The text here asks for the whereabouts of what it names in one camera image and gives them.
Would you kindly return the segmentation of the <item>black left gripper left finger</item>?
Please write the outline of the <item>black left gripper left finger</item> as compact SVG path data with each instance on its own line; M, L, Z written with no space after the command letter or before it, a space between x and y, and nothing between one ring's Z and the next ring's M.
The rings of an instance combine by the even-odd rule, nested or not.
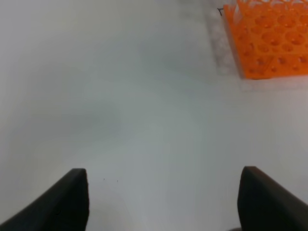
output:
M84 231L90 215L84 168L74 168L44 194L0 225L2 231Z

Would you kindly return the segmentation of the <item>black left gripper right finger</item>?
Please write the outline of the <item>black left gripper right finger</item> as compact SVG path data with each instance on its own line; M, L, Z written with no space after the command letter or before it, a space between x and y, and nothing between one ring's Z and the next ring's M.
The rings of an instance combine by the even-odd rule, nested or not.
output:
M243 231L308 229L308 205L254 166L242 170L237 209Z

